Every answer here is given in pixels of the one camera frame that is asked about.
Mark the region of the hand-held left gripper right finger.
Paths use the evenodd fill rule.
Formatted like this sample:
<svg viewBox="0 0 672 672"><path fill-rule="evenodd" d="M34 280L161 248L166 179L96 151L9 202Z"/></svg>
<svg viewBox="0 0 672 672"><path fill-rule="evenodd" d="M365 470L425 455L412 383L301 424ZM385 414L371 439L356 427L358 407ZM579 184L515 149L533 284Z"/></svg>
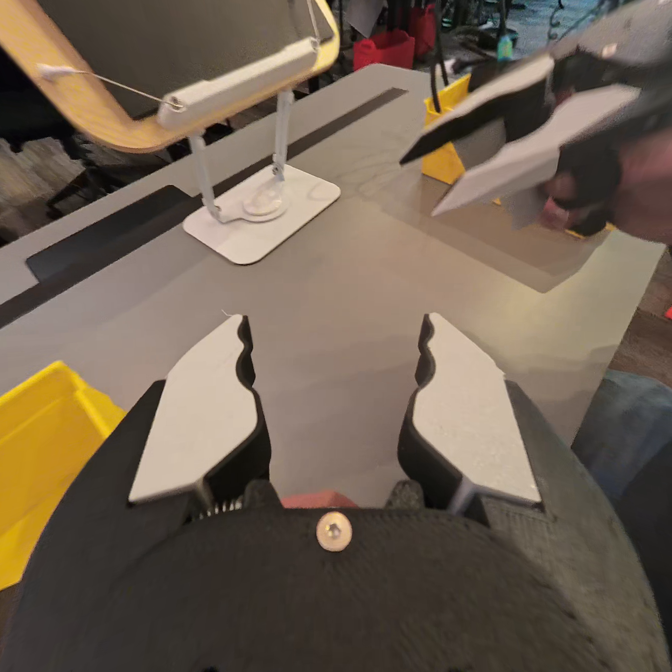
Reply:
<svg viewBox="0 0 672 672"><path fill-rule="evenodd" d="M439 313L424 315L417 348L415 390L397 456L425 505L466 514L484 495L539 506L542 496L499 366Z"/></svg>

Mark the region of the person's blue jeans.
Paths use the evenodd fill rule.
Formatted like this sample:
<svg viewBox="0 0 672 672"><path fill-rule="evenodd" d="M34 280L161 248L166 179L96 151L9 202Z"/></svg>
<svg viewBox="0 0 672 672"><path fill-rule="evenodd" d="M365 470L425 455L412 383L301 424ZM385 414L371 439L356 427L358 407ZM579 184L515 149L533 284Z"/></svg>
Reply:
<svg viewBox="0 0 672 672"><path fill-rule="evenodd" d="M609 501L639 524L671 523L671 388L608 370L573 451Z"/></svg>

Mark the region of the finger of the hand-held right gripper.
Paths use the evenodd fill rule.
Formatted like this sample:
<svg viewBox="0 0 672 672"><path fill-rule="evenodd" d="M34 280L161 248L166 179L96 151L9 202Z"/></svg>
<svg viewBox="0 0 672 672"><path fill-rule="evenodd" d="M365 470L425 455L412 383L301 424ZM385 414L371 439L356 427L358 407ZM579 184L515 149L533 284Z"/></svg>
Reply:
<svg viewBox="0 0 672 672"><path fill-rule="evenodd" d="M494 122L503 128L504 143L538 130L554 111L555 64L548 54L517 62L514 68L469 93L451 112L426 127L399 163L406 165L423 158Z"/></svg>
<svg viewBox="0 0 672 672"><path fill-rule="evenodd" d="M640 93L627 85L574 93L538 130L505 144L491 159L463 173L435 205L432 216L508 197L550 180L558 169L561 146L620 112Z"/></svg>

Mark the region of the person's right hand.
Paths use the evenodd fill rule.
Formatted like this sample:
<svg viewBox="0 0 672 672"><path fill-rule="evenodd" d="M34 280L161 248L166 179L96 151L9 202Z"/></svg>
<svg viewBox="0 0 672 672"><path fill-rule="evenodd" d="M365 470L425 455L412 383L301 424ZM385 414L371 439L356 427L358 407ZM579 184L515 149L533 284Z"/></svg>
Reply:
<svg viewBox="0 0 672 672"><path fill-rule="evenodd" d="M671 129L623 147L622 180L614 198L615 227L671 247Z"/></svg>

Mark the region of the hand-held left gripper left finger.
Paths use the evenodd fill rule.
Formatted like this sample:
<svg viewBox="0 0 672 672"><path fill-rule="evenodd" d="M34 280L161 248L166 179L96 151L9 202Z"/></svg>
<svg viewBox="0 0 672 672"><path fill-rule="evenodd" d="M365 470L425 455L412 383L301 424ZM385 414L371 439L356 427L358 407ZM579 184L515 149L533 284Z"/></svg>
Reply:
<svg viewBox="0 0 672 672"><path fill-rule="evenodd" d="M246 486L270 474L272 447L254 389L246 315L230 315L165 378L128 501L194 496L205 514L239 508Z"/></svg>

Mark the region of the red bag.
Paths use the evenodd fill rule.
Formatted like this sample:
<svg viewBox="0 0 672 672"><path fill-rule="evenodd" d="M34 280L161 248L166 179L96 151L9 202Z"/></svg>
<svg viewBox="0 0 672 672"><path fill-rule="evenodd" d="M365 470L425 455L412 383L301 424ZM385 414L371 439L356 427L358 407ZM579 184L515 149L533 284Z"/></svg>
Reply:
<svg viewBox="0 0 672 672"><path fill-rule="evenodd" d="M435 1L414 1L408 17L408 33L414 39L414 58L425 59L435 47Z"/></svg>
<svg viewBox="0 0 672 672"><path fill-rule="evenodd" d="M406 31L393 29L355 42L353 51L354 71L359 71L373 64L412 69L415 56L415 38Z"/></svg>

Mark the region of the yellow plastic bin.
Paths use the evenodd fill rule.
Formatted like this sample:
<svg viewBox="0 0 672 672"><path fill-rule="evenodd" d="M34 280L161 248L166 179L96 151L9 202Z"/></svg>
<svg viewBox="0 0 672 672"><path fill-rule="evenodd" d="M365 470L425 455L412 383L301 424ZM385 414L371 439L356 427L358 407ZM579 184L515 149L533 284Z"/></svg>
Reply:
<svg viewBox="0 0 672 672"><path fill-rule="evenodd" d="M507 143L509 142L503 142L503 128L500 123L494 122L472 136L449 143L446 148L438 149L425 157L422 161L423 172L445 182L449 191L463 173L491 159ZM494 198L484 203L475 202L468 206L498 202L509 215L512 227L522 229L539 221L546 203L542 184L508 197Z"/></svg>
<svg viewBox="0 0 672 672"><path fill-rule="evenodd" d="M1 396L1 590L21 580L71 483L125 416L64 362Z"/></svg>

